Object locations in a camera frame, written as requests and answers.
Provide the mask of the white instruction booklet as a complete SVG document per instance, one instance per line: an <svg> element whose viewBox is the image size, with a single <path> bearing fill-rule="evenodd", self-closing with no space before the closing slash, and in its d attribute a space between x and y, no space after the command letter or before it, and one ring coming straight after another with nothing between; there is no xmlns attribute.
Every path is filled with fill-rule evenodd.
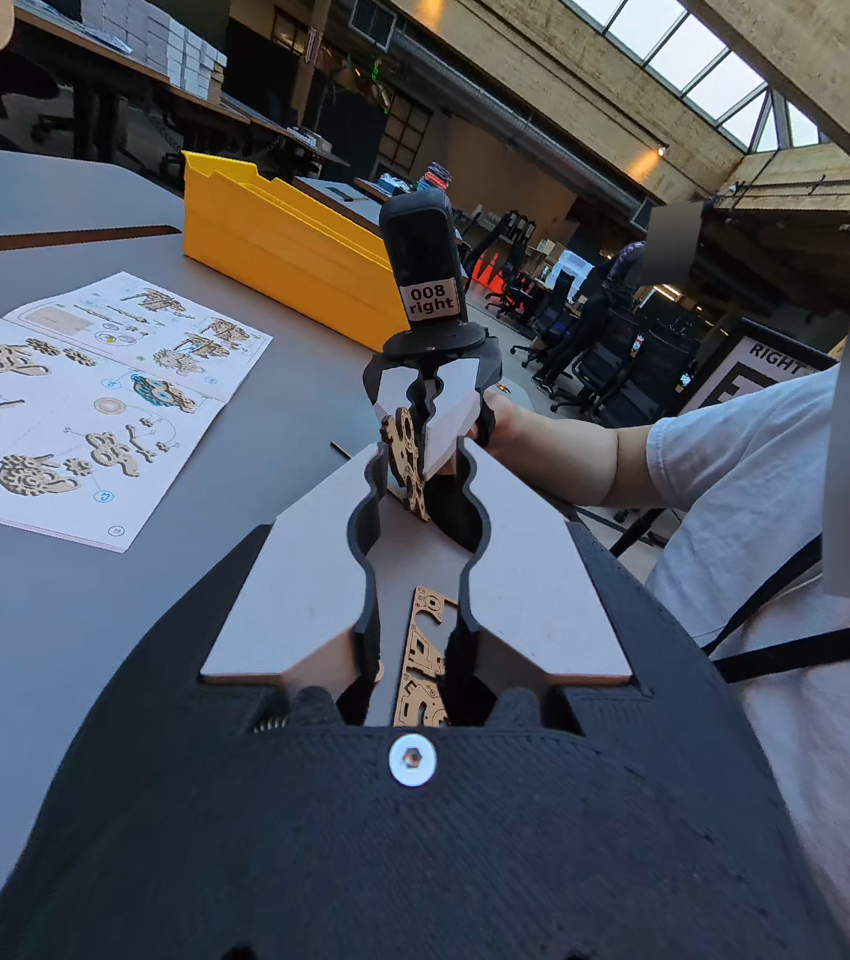
<svg viewBox="0 0 850 960"><path fill-rule="evenodd" d="M0 524L122 553L272 337L117 272L0 318Z"/></svg>

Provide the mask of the long wooden table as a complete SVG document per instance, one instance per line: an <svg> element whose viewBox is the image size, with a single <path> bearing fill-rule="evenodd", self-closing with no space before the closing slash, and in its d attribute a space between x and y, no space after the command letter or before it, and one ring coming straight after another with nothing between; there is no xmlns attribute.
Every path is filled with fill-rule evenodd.
<svg viewBox="0 0 850 960"><path fill-rule="evenodd" d="M154 110L165 127L183 138L165 163L184 164L184 152L219 155L228 147L247 161L269 156L266 165L285 180L319 177L344 159L313 146L297 132L225 94L212 102L174 86L164 74L98 42L79 25L38 2L14 3L11 48L43 66L72 91L72 146L77 160L113 162L127 122L121 98L144 112Z"/></svg>

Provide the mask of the person's right forearm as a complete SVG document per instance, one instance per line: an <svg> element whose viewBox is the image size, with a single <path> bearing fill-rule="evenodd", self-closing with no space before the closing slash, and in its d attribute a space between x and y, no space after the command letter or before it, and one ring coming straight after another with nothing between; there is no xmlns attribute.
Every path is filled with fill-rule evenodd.
<svg viewBox="0 0 850 960"><path fill-rule="evenodd" d="M661 508L647 464L650 426L612 429L525 410L500 460L528 485L576 506Z"/></svg>

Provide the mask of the black-and-white marker sign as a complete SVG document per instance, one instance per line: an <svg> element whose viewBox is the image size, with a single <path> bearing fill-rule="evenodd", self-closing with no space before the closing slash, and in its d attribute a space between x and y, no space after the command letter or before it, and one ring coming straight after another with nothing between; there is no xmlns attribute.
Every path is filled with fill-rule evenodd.
<svg viewBox="0 0 850 960"><path fill-rule="evenodd" d="M728 402L776 383L825 371L837 363L813 346L743 318L697 371L667 416Z"/></svg>

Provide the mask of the row of black office chairs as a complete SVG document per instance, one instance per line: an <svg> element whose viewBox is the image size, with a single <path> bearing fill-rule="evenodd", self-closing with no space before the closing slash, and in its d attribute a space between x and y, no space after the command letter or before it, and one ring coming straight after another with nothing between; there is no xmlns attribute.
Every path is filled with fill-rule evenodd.
<svg viewBox="0 0 850 960"><path fill-rule="evenodd" d="M611 311L599 339L587 350L581 350L584 332L589 326L591 310L588 309L588 301L591 301L590 307L594 310L599 303L602 280L612 262L595 270L599 276L599 286L587 296L576 319L561 322L557 340L544 352L542 365L532 377L536 388L547 393L551 399L551 411L563 406L575 406L580 413L591 411L627 373L633 363L634 343L647 329L642 319L636 316L633 302L630 311ZM573 362L577 364L580 387L577 393L562 400L559 398L558 381Z"/></svg>

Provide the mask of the person's white shirt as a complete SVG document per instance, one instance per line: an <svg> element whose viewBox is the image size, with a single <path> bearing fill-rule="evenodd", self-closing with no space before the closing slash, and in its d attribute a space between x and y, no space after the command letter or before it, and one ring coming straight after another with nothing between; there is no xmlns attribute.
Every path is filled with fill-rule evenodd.
<svg viewBox="0 0 850 960"><path fill-rule="evenodd" d="M684 521L647 588L700 646L822 530L838 368L660 420L647 466ZM736 683L850 942L850 661Z"/></svg>

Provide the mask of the wall air vent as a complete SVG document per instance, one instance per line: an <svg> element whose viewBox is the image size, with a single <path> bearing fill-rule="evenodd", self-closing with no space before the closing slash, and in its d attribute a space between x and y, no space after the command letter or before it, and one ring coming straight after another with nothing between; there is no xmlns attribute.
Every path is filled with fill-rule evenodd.
<svg viewBox="0 0 850 960"><path fill-rule="evenodd" d="M395 10L383 2L358 0L354 2L348 25L376 49L387 52L397 19Z"/></svg>

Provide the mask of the long grey table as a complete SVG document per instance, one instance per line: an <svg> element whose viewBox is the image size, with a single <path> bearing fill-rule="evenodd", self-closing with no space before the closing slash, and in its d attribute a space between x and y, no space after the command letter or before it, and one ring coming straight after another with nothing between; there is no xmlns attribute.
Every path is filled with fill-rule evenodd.
<svg viewBox="0 0 850 960"><path fill-rule="evenodd" d="M369 198L354 186L337 181L296 176L292 185L330 210L374 234L379 232L382 204Z"/></svg>

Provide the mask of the thin wooden stick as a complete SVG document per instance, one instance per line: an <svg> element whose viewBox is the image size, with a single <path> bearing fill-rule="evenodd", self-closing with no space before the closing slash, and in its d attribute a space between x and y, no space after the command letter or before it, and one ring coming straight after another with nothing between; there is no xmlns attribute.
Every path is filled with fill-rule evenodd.
<svg viewBox="0 0 850 960"><path fill-rule="evenodd" d="M335 441L331 441L330 446L339 453L346 460L350 461L352 459L352 454L345 450L340 444ZM396 499L404 501L405 499L405 489L402 486L399 486L396 482L395 477L391 471L390 461L386 460L385 463L385 479L387 483L388 492Z"/></svg>

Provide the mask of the wall lamp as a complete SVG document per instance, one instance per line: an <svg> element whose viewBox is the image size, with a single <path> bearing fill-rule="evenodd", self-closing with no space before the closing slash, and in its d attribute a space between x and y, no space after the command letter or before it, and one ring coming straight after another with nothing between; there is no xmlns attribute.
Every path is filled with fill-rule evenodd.
<svg viewBox="0 0 850 960"><path fill-rule="evenodd" d="M625 166L625 175L636 184L650 189L648 185L660 174L660 168L667 149L665 146L643 147Z"/></svg>

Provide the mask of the wooden laser-cut parts sheet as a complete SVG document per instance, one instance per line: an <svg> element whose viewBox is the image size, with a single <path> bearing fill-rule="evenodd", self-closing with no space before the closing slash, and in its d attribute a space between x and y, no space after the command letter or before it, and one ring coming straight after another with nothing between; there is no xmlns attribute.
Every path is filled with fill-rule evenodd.
<svg viewBox="0 0 850 960"><path fill-rule="evenodd" d="M437 728L448 725L442 683L445 651L456 625L455 599L401 582L381 595L379 673L365 724Z"/></svg>

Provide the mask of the wooden plate with round holes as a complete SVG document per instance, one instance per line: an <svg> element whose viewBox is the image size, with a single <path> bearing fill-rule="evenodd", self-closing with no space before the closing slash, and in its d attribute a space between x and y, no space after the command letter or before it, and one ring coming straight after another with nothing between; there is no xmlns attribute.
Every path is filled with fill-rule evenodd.
<svg viewBox="0 0 850 960"><path fill-rule="evenodd" d="M419 466L414 424L407 407L399 407L382 420L381 439L388 447L391 471L404 491L405 508L421 522L431 520L424 497L425 481Z"/></svg>

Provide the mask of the yellow plastic bin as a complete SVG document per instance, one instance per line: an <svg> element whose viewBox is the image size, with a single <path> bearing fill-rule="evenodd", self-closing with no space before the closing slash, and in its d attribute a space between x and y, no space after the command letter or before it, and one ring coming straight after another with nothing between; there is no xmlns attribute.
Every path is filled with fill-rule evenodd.
<svg viewBox="0 0 850 960"><path fill-rule="evenodd" d="M380 237L253 163L183 157L186 257L374 352L408 330Z"/></svg>

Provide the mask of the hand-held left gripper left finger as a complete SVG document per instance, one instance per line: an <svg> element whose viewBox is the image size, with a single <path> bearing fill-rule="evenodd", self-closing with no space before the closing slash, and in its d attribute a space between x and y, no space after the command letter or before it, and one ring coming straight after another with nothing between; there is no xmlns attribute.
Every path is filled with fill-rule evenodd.
<svg viewBox="0 0 850 960"><path fill-rule="evenodd" d="M375 575L389 456L361 450L271 526L202 668L207 683L327 690L364 723L380 661Z"/></svg>

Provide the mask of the stack of white boxes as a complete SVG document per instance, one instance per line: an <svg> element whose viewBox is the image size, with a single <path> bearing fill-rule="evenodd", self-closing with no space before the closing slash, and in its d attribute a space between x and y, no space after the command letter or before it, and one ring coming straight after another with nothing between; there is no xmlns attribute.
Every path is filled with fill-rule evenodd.
<svg viewBox="0 0 850 960"><path fill-rule="evenodd" d="M83 26L100 42L159 72L169 82L219 104L227 57L145 1L82 1Z"/></svg>

